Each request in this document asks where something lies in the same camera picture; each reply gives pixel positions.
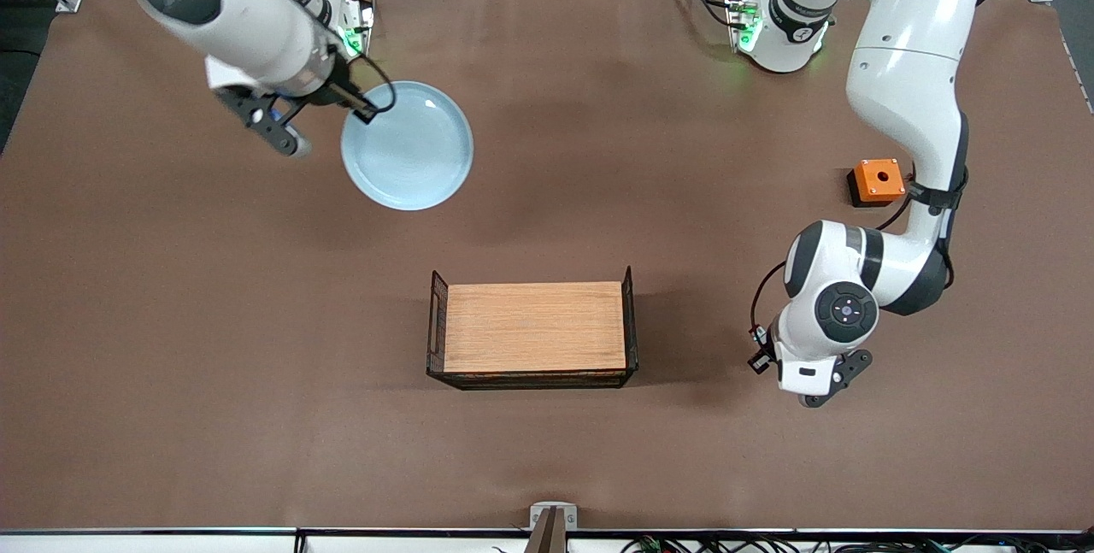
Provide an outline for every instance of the white robotic arm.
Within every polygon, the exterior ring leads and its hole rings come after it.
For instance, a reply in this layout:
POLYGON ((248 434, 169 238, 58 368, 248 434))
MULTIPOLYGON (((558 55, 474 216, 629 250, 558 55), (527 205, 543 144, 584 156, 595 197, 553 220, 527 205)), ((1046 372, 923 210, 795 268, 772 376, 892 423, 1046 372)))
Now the white robotic arm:
MULTIPOLYGON (((816 36, 836 0, 759 1, 766 16, 738 49, 771 70, 801 68, 819 48, 816 36)), ((858 348, 880 310, 921 311, 945 287, 950 231, 967 178, 968 125, 954 80, 979 1, 871 0, 847 94, 864 122, 912 157, 908 228, 889 234, 818 221, 791 245, 783 274, 790 303, 756 335, 760 352, 750 364, 761 372, 777 362, 780 388, 807 406, 823 405, 870 365, 870 353, 858 348)))
POLYGON ((350 81, 366 50, 372 4, 359 0, 138 0, 172 34, 207 55, 209 87, 286 155, 310 145, 289 120, 305 104, 340 104, 365 123, 380 110, 350 81), (291 110, 281 113, 278 100, 291 110))

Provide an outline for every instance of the round plate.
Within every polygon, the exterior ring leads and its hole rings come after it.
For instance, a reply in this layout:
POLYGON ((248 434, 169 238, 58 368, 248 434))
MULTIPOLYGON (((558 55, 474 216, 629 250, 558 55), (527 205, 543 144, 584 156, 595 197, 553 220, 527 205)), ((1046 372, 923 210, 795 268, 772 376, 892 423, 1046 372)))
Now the round plate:
MULTIPOLYGON (((441 90, 395 81, 398 101, 368 126, 352 113, 342 128, 342 162, 353 184, 376 203, 417 211, 444 203, 472 170, 467 118, 441 90)), ((386 106, 386 84, 365 96, 386 106)))

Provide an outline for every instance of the orange and black device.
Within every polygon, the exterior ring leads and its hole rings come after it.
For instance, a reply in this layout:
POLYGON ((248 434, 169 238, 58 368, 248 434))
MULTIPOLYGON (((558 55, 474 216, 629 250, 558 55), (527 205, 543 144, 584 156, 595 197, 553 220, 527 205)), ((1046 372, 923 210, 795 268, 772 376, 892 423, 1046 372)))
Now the orange and black device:
POLYGON ((904 176, 895 158, 863 160, 847 173, 851 205, 884 207, 905 195, 904 176))

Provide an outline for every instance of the brown tabletop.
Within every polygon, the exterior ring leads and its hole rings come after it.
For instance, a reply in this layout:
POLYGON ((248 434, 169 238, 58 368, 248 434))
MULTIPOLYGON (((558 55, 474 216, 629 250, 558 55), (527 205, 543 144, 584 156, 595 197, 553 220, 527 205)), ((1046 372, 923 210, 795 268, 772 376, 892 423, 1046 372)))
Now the brown tabletop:
POLYGON ((978 13, 941 303, 883 316, 817 411, 745 364, 794 234, 891 212, 848 205, 848 168, 908 164, 845 97, 865 10, 777 76, 694 1, 381 0, 374 55, 476 145, 452 199, 399 212, 346 175, 344 110, 305 110, 315 151, 283 159, 133 0, 84 0, 0 159, 0 525, 498 527, 547 498, 586 527, 1087 527, 1094 124, 1049 8, 978 13), (431 270, 626 265, 627 388, 426 377, 431 270))

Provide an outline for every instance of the wooden board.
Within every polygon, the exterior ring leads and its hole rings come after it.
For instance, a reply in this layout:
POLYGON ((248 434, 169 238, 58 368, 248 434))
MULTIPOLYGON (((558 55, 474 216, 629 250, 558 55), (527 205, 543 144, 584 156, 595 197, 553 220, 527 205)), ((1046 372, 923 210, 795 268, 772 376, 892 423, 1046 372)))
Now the wooden board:
POLYGON ((449 287, 445 372, 626 366, 618 281, 449 287))

